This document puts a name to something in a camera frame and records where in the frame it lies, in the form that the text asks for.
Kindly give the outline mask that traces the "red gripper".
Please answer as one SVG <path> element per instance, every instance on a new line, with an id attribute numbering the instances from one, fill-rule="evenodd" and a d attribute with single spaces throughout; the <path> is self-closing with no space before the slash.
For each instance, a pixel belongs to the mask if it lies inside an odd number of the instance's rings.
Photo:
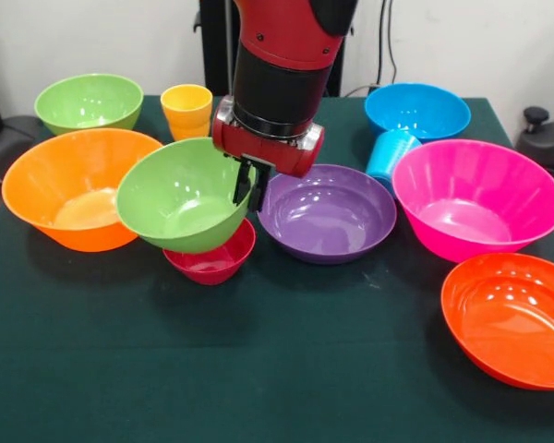
<path id="1" fill-rule="evenodd" d="M 214 146 L 238 160 L 248 159 L 265 165 L 255 165 L 255 183 L 251 186 L 251 163 L 241 160 L 235 182 L 233 203 L 238 206 L 250 191 L 248 209 L 262 211 L 271 167 L 278 173 L 303 177 L 318 157 L 324 141 L 324 128 L 312 123 L 298 138 L 266 138 L 242 126 L 234 114 L 234 98 L 224 96 L 215 111 L 211 125 Z"/>

